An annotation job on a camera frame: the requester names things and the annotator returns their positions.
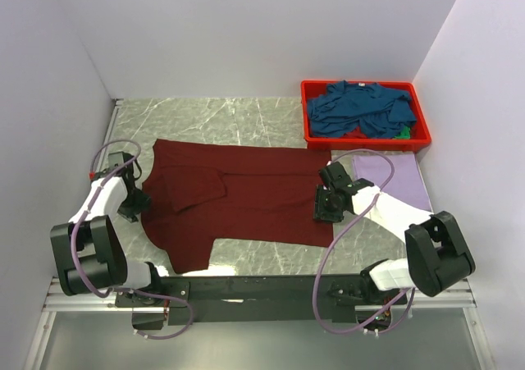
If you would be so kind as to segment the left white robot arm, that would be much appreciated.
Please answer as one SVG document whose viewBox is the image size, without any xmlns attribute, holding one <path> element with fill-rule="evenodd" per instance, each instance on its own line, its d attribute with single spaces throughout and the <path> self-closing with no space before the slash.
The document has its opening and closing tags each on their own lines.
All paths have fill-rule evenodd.
<svg viewBox="0 0 525 370">
<path fill-rule="evenodd" d="M 158 304 L 164 286 L 151 262 L 126 259 L 112 220 L 137 222 L 152 200 L 136 186 L 136 156 L 110 153 L 108 168 L 91 175 L 91 189 L 81 209 L 50 231 L 58 279 L 64 294 L 88 294 L 105 288 L 134 290 L 142 304 Z"/>
</svg>

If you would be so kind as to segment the dark red t-shirt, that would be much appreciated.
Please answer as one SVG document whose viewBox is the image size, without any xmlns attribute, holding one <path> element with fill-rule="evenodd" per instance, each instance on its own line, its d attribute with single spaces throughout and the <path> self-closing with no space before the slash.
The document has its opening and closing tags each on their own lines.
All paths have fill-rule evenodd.
<svg viewBox="0 0 525 370">
<path fill-rule="evenodd" d="M 208 267 L 217 239 L 327 247 L 332 226 L 313 218 L 329 151 L 157 139 L 142 184 L 141 221 L 178 274 Z"/>
</svg>

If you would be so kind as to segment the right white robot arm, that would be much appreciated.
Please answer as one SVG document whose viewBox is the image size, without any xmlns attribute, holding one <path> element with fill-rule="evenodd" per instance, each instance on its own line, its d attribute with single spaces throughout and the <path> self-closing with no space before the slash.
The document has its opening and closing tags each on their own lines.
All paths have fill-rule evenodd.
<svg viewBox="0 0 525 370">
<path fill-rule="evenodd" d="M 362 270 L 360 294 L 377 304 L 389 290 L 416 288 L 435 297 L 472 275 L 476 263 L 455 217 L 415 208 L 367 179 L 352 180 L 339 162 L 319 171 L 314 219 L 342 222 L 345 214 L 367 218 L 404 245 L 405 258 L 382 260 Z"/>
</svg>

